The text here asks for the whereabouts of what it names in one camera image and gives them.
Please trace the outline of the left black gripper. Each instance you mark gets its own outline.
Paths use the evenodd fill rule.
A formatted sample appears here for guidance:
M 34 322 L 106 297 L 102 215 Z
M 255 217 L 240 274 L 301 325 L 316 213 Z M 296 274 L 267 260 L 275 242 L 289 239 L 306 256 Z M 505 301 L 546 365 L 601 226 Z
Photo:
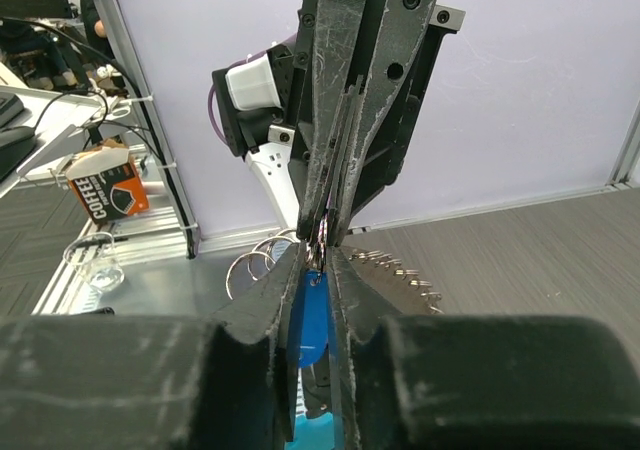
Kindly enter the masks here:
M 303 0 L 292 45 L 300 239 L 340 245 L 395 182 L 441 42 L 463 18 L 436 0 Z

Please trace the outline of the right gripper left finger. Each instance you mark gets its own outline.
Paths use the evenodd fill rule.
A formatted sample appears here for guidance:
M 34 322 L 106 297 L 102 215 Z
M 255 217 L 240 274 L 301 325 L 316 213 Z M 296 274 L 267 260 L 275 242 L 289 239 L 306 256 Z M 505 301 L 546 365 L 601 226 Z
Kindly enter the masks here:
M 5 449 L 280 449 L 294 435 L 305 248 L 206 317 L 1 323 Z

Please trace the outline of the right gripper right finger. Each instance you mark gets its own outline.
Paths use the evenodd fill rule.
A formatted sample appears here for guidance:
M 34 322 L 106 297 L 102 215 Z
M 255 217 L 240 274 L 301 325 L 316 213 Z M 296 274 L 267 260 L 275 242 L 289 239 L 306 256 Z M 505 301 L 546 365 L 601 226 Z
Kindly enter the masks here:
M 400 313 L 327 256 L 339 449 L 635 449 L 639 378 L 577 316 Z

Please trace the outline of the silver key with blue tag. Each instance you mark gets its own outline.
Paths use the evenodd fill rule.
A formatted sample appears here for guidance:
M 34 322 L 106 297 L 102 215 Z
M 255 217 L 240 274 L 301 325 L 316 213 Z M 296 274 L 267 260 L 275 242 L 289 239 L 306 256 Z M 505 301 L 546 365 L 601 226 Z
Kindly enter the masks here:
M 328 342 L 328 281 L 325 273 L 309 270 L 304 280 L 304 306 L 298 368 L 320 361 Z

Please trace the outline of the large silver keyring with keys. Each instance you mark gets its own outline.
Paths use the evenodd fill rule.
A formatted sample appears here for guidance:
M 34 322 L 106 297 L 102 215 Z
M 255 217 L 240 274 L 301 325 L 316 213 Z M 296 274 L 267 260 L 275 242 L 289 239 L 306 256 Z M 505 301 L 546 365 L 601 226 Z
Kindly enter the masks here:
M 336 297 L 358 313 L 364 329 L 375 329 L 385 315 L 439 313 L 440 294 L 416 271 L 381 251 L 337 248 L 354 279 L 351 297 L 338 285 L 324 242 L 304 251 L 291 241 L 273 257 L 259 243 L 247 259 L 261 255 L 266 274 L 248 292 L 225 307 L 223 321 L 242 341 L 260 334 L 272 340 L 267 375 L 276 395 L 276 446 L 295 438 L 295 405 L 303 402 L 308 418 L 332 410 L 331 363 L 336 351 Z

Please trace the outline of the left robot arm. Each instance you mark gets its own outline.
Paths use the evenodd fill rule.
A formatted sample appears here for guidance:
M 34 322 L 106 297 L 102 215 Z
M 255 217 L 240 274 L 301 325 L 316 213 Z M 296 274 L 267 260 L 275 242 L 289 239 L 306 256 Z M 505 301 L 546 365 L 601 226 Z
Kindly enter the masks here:
M 395 183 L 464 18 L 438 0 L 302 0 L 294 35 L 213 73 L 219 131 L 285 229 L 337 246 Z

